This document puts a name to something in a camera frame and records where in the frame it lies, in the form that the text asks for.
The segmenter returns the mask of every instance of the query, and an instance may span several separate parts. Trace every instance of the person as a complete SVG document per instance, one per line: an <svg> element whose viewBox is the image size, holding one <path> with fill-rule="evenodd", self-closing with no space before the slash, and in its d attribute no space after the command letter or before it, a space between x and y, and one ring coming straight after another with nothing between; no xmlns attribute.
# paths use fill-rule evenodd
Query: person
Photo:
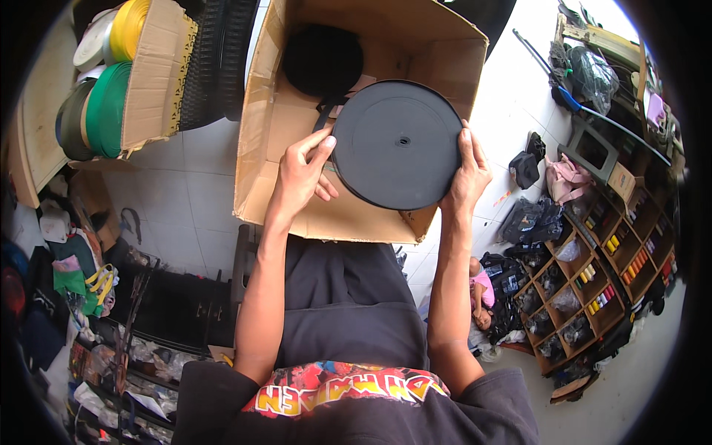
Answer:
<svg viewBox="0 0 712 445"><path fill-rule="evenodd" d="M189 362L172 443L536 444L521 370L486 375L468 351L475 203L491 171L467 121L439 202L440 250L425 333L389 244L289 235L336 139L287 148L235 328L232 369Z"/></svg>
<svg viewBox="0 0 712 445"><path fill-rule="evenodd" d="M494 289L487 272L482 269L479 260L470 257L470 309L475 325L481 331L486 331L492 324L491 311L494 306Z"/></svg>

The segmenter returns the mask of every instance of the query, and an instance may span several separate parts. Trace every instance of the graphic print on shirt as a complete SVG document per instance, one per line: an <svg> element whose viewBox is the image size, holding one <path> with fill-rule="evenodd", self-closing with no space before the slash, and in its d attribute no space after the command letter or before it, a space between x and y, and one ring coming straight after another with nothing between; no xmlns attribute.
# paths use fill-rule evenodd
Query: graphic print on shirt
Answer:
<svg viewBox="0 0 712 445"><path fill-rule="evenodd" d="M427 371L324 361L276 370L242 411L272 418L308 416L321 404L363 397L419 406L428 394L450 395L440 377Z"/></svg>

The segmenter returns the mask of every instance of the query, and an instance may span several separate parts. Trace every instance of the black t-shirt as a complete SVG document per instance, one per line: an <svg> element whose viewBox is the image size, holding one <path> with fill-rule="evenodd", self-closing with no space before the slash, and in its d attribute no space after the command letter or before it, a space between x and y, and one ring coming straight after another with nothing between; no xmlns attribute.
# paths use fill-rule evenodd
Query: black t-shirt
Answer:
<svg viewBox="0 0 712 445"><path fill-rule="evenodd" d="M262 388L224 364L183 369L173 445L538 444L521 370L492 372L457 400L435 374L313 362Z"/></svg>

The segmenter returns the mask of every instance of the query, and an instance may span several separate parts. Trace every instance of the wooden cubby shelf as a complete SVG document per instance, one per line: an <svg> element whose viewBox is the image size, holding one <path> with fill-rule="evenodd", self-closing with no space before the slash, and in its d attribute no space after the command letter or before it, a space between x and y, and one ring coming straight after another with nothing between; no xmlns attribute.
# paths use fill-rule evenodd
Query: wooden cubby shelf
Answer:
<svg viewBox="0 0 712 445"><path fill-rule="evenodd" d="M524 269L529 275L529 282L523 286L515 295L515 299L532 296L539 301L529 302L528 309L531 313L522 308L520 304L520 315L522 323L525 325L525 332L534 349L534 356L539 364L542 374L546 375L565 364L568 360L579 355L592 345L597 338L608 331L615 323L623 318L624 306L621 296L615 291L615 298L612 298L603 308L591 315L587 306L611 284L611 279L600 265L600 258L595 250L586 242L584 236L578 231L568 216L562 219L561 237L554 241L545 242L546 252L542 257L546 261L537 267L525 265ZM561 261L556 258L560 249L575 241L579 247L580 254L571 262ZM579 278L581 272L586 267L593 265L596 274L588 283L579 289L574 281ZM547 298L543 281L548 279L547 270L556 270L555 285ZM574 305L559 304L564 299L575 298ZM540 322L536 333L527 329L527 321L530 319L539 320L541 313L548 315L548 321ZM582 334L569 345L564 338L564 332L576 319L582 318ZM544 357L542 349L550 351L549 357Z"/></svg>
<svg viewBox="0 0 712 445"><path fill-rule="evenodd" d="M595 190L595 196L580 212L580 221L584 225L597 206L617 214L608 220L616 220L610 227L607 225L610 223L602 221L600 225L596 224L593 229L587 230L619 276L632 304L638 303L645 296L674 251L675 234L672 222L665 213L665 200L666 195L660 188L655 192L650 192L645 187L636 188L630 201L630 207L635 207L637 215L633 221L617 195L609 197ZM607 242L612 242L613 236L616 236L619 245L611 253ZM638 269L634 278L629 268Z"/></svg>

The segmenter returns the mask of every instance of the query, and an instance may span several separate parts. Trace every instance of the pink shirt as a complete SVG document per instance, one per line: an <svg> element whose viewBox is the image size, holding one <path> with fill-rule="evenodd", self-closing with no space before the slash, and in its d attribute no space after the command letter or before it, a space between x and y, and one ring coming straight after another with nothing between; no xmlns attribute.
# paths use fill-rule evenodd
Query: pink shirt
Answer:
<svg viewBox="0 0 712 445"><path fill-rule="evenodd" d="M480 283L481 285L486 287L485 291L482 292L482 303L486 304L488 308L494 306L494 290L492 289L492 282L487 276L487 272L482 270L476 276L471 276L470 288L472 288L475 283Z"/></svg>

